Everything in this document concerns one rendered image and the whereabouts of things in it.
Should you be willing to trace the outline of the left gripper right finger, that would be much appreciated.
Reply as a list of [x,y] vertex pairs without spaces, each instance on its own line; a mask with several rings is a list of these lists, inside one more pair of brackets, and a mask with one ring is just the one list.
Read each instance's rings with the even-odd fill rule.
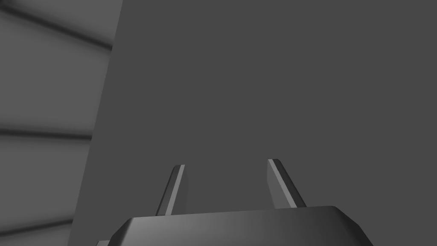
[[304,208],[306,204],[279,159],[269,159],[267,184],[275,209]]

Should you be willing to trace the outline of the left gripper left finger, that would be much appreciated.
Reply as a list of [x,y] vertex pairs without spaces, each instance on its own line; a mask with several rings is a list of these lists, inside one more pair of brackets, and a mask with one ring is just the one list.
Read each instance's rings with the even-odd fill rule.
[[186,214],[188,175],[185,165],[175,165],[158,206],[157,216]]

